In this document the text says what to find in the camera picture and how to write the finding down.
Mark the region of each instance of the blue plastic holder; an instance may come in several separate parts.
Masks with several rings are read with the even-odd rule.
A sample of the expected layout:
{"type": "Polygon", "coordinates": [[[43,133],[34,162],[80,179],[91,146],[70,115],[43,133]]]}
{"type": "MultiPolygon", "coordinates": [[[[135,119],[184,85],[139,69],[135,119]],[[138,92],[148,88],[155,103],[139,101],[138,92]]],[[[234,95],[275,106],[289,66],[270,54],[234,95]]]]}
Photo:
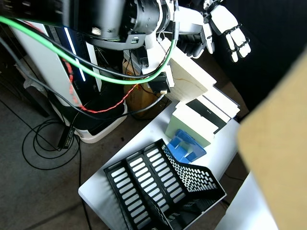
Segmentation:
{"type": "Polygon", "coordinates": [[[167,145],[177,161],[189,164],[207,154],[203,147],[185,131],[178,129],[167,145]]]}

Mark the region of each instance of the green cable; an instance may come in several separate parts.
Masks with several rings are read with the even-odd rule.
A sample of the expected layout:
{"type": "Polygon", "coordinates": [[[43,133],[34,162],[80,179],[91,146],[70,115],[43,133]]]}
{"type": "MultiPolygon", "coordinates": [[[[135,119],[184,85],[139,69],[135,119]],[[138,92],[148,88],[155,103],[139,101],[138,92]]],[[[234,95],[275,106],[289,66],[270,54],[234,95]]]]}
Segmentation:
{"type": "Polygon", "coordinates": [[[53,52],[58,54],[60,57],[67,60],[69,63],[71,63],[75,67],[82,69],[87,74],[89,74],[89,75],[91,75],[95,78],[98,78],[100,80],[103,80],[103,81],[108,81],[108,82],[111,82],[111,83],[122,84],[122,85],[142,84],[142,83],[149,82],[149,81],[153,80],[154,78],[156,78],[162,72],[163,68],[168,64],[168,62],[171,58],[172,51],[174,50],[175,45],[176,45],[176,40],[172,40],[171,47],[170,47],[168,55],[166,56],[165,62],[161,65],[161,67],[158,69],[158,71],[156,73],[154,73],[152,76],[145,78],[145,79],[141,79],[141,80],[117,80],[117,79],[109,78],[109,77],[100,75],[98,73],[95,73],[94,71],[90,70],[89,68],[85,67],[84,65],[78,63],[75,59],[71,58],[69,55],[64,53],[62,50],[53,46],[52,43],[50,43],[48,40],[46,40],[45,38],[43,38],[39,34],[29,30],[28,28],[22,26],[19,23],[16,23],[16,22],[14,22],[14,21],[12,21],[8,18],[5,18],[3,16],[0,16],[0,22],[7,24],[9,26],[12,26],[12,27],[22,31],[26,35],[29,35],[30,37],[32,37],[33,39],[35,39],[39,43],[43,44],[44,46],[46,46],[47,48],[49,48],[50,50],[52,50],[53,52]]]}

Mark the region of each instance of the gray floor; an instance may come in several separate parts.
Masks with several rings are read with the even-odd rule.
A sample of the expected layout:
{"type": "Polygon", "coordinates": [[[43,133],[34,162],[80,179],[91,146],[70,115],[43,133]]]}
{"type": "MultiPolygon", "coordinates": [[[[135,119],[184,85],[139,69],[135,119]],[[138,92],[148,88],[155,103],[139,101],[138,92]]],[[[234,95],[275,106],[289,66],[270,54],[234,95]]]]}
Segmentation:
{"type": "MultiPolygon", "coordinates": [[[[21,101],[0,88],[0,99],[21,116],[31,127],[50,118],[43,118],[26,101],[21,101]]],[[[55,117],[51,108],[45,107],[55,117]]],[[[112,133],[95,144],[81,144],[82,181],[86,181],[119,149],[135,136],[148,121],[136,121],[128,117],[112,133]]],[[[86,230],[87,223],[78,196],[79,155],[59,169],[41,171],[30,167],[21,152],[22,141],[29,132],[11,111],[0,103],[0,229],[4,230],[86,230]]],[[[47,128],[44,136],[54,143],[59,138],[59,128],[47,128]]],[[[24,152],[38,166],[50,166],[53,162],[37,160],[33,152],[32,135],[25,143],[24,152]]],[[[230,176],[244,179],[246,169],[237,155],[227,170],[230,176]]],[[[242,182],[223,176],[221,184],[231,202],[242,182]]],[[[108,227],[88,208],[93,230],[108,227]]],[[[225,206],[218,204],[194,225],[193,229],[212,230],[225,214],[225,206]]]]}

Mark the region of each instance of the black plastic basket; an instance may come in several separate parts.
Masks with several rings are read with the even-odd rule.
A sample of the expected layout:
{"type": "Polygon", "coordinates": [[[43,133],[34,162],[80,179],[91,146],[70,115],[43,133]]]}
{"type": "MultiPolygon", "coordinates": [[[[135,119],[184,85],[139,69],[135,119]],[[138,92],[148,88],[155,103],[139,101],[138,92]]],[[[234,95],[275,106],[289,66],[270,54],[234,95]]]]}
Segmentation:
{"type": "Polygon", "coordinates": [[[186,229],[226,196],[208,168],[178,162],[162,139],[105,173],[130,229],[186,229]]]}

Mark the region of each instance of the blurry tan object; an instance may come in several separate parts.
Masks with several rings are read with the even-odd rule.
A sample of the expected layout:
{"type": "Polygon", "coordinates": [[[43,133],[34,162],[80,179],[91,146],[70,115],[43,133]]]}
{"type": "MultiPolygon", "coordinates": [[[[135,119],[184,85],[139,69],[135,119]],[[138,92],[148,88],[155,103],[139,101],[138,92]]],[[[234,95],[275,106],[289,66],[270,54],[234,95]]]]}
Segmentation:
{"type": "MultiPolygon", "coordinates": [[[[161,46],[168,50],[171,42],[164,39],[161,46]]],[[[188,103],[207,92],[216,80],[188,58],[178,47],[175,47],[171,60],[171,70],[175,86],[170,88],[171,93],[166,96],[171,101],[188,103]]]]}
{"type": "Polygon", "coordinates": [[[243,122],[238,142],[279,229],[307,229],[307,52],[243,122]]]}
{"type": "MultiPolygon", "coordinates": [[[[128,68],[126,71],[127,65],[128,65],[127,61],[123,63],[123,72],[128,75],[133,76],[134,73],[133,73],[131,64],[128,65],[128,68]]],[[[132,86],[133,85],[125,85],[124,91],[128,92],[132,88],[132,86]]],[[[142,86],[146,91],[152,92],[152,90],[147,87],[146,83],[142,84],[142,86]]],[[[134,90],[130,93],[129,97],[126,99],[126,103],[130,111],[137,111],[137,110],[143,109],[149,106],[150,104],[152,104],[157,99],[155,95],[148,93],[146,91],[144,91],[140,85],[134,88],[134,90]]],[[[153,115],[149,113],[148,111],[144,111],[144,112],[136,114],[135,116],[138,118],[149,118],[149,117],[152,117],[153,115]]]]}

